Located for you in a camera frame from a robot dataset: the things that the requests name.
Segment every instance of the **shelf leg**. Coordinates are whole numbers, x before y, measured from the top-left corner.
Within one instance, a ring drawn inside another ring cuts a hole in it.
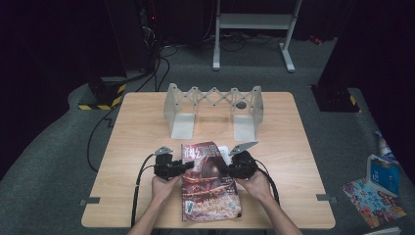
[[[214,36],[214,50],[213,50],[213,67],[214,71],[220,69],[220,0],[217,0],[216,8],[216,28]]]
[[[302,0],[298,0],[296,7],[294,8],[293,17],[291,18],[289,28],[287,30],[286,40],[284,43],[280,43],[281,53],[283,54],[284,61],[286,63],[287,71],[294,72],[293,61],[291,60],[290,53],[288,52],[288,46],[290,45],[291,37],[293,36],[294,27],[296,26],[297,17],[299,16],[300,6]]]

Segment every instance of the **person's left hand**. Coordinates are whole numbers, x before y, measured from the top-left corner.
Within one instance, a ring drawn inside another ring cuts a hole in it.
[[[154,176],[152,180],[152,198],[160,203],[163,203],[168,196],[170,196],[174,185],[180,180],[181,175],[178,175],[168,181]]]

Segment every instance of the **wooden table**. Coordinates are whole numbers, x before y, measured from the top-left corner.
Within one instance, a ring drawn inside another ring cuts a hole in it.
[[[182,143],[214,141],[232,149],[233,125],[229,108],[200,104],[191,140],[175,140],[169,135],[162,106],[166,93],[128,93],[125,95],[115,127],[102,160],[91,198],[99,204],[86,206],[82,224],[86,227],[129,227],[135,181],[144,159],[161,146],[173,150],[180,159]],[[262,92],[263,123],[257,130],[258,144],[249,149],[263,162],[280,194],[281,207],[299,228],[334,227],[330,204],[318,201],[326,194],[315,160],[305,135],[293,96],[287,92]],[[147,165],[153,165],[150,159]],[[151,200],[150,168],[142,175],[137,218]],[[271,228],[260,204],[238,185],[242,217],[214,222],[182,222],[181,182],[173,190],[161,216],[158,228]]]

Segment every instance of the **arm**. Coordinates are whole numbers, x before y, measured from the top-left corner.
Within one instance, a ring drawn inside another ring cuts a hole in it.
[[[162,210],[165,200],[170,196],[174,185],[180,180],[181,175],[165,181],[158,176],[152,180],[152,201],[144,211],[143,215],[134,224],[128,235],[150,234],[153,226]]]
[[[249,180],[235,179],[241,184],[248,193],[256,198],[262,205],[269,219],[275,234],[302,234],[291,219],[284,213],[281,207],[274,200],[271,190],[269,189],[269,182],[260,171],[256,171],[254,176]]]

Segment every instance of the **book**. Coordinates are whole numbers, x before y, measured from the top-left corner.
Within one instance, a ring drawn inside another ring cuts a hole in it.
[[[399,227],[385,228],[382,230],[365,233],[363,235],[399,235],[402,229]]]
[[[236,182],[214,142],[182,144],[182,162],[195,166],[183,174],[183,221],[212,221],[241,216]]]
[[[406,216],[397,198],[371,187],[365,178],[345,184],[342,188],[371,228]]]
[[[371,155],[367,159],[366,183],[393,197],[399,195],[399,164]]]

